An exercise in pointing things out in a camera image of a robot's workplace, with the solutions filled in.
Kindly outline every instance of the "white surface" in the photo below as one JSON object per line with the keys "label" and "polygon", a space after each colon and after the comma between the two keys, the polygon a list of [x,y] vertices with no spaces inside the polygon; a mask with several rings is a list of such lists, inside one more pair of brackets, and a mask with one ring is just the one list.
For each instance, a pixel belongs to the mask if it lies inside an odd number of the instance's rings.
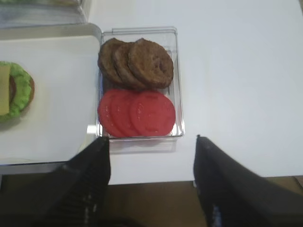
{"label": "white surface", "polygon": [[78,152],[95,124],[98,49],[92,36],[0,41],[0,61],[20,64],[35,81],[22,120],[0,126],[0,164],[65,161]]}
{"label": "white surface", "polygon": [[95,0],[90,22],[178,29],[185,137],[112,155],[111,184],[193,180],[196,135],[262,176],[303,175],[303,17],[297,0]]}

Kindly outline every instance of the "cheese slice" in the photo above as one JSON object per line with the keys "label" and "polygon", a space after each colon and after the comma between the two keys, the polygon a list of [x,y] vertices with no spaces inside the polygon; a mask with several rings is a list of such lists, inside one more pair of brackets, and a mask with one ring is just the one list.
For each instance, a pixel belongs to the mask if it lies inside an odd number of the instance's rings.
{"label": "cheese slice", "polygon": [[9,113],[9,71],[9,65],[0,66],[0,116]]}

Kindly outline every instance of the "burger patty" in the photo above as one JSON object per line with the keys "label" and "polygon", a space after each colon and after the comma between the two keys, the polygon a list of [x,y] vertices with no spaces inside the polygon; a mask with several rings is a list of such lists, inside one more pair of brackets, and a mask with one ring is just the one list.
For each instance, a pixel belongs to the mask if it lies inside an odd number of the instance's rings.
{"label": "burger patty", "polygon": [[125,43],[119,46],[115,52],[113,52],[114,66],[121,78],[121,80],[133,89],[143,90],[147,86],[139,81],[128,67],[128,51],[133,43]]}
{"label": "burger patty", "polygon": [[118,75],[114,63],[112,60],[112,53],[116,51],[116,49],[125,44],[125,42],[112,38],[107,40],[100,49],[98,66],[101,69],[102,74],[107,77],[113,83],[123,87],[124,83]]}
{"label": "burger patty", "polygon": [[9,77],[9,103],[11,103],[16,95],[16,83],[12,76]]}
{"label": "burger patty", "polygon": [[152,88],[166,88],[173,80],[174,65],[169,54],[161,45],[143,38],[131,46],[128,66],[138,80]]}

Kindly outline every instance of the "tomato slice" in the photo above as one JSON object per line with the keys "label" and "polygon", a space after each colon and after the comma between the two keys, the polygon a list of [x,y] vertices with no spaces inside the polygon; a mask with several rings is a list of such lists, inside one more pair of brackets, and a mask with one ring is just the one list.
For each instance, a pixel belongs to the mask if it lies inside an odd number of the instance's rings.
{"label": "tomato slice", "polygon": [[112,100],[120,94],[121,90],[112,89],[107,91],[98,106],[99,120],[105,130],[112,136],[125,137],[125,135],[116,127],[113,122],[110,106]]}
{"label": "tomato slice", "polygon": [[176,121],[173,103],[162,93],[142,92],[130,108],[131,121],[143,136],[165,136]]}
{"label": "tomato slice", "polygon": [[139,132],[133,126],[129,115],[130,105],[138,96],[137,92],[121,91],[111,104],[111,114],[117,128],[126,136],[139,136]]}

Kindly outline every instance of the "clear plastic container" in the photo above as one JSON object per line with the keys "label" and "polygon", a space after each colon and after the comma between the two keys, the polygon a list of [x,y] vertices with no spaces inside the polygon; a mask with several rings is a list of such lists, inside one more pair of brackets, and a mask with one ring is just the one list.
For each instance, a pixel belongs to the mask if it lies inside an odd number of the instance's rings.
{"label": "clear plastic container", "polygon": [[[103,32],[101,36],[101,45],[111,38],[116,38],[124,42],[135,42],[140,38],[156,42],[163,46],[167,53],[170,55],[174,64],[174,79],[171,85],[166,89],[159,90],[167,98],[171,100],[176,109],[176,121],[172,131],[167,136],[161,137],[126,137],[116,138],[110,136],[106,130],[102,127],[100,122],[97,120],[97,134],[98,136],[109,136],[113,140],[158,140],[158,139],[177,139],[182,137],[185,133],[184,119],[182,110],[182,96],[180,87],[180,75],[179,75],[179,58],[178,58],[178,39],[177,29],[174,27],[145,27],[145,28],[123,28],[123,29],[112,29],[109,32]],[[99,100],[107,90],[113,86],[110,82],[103,78],[102,72],[100,72],[100,94]]]}

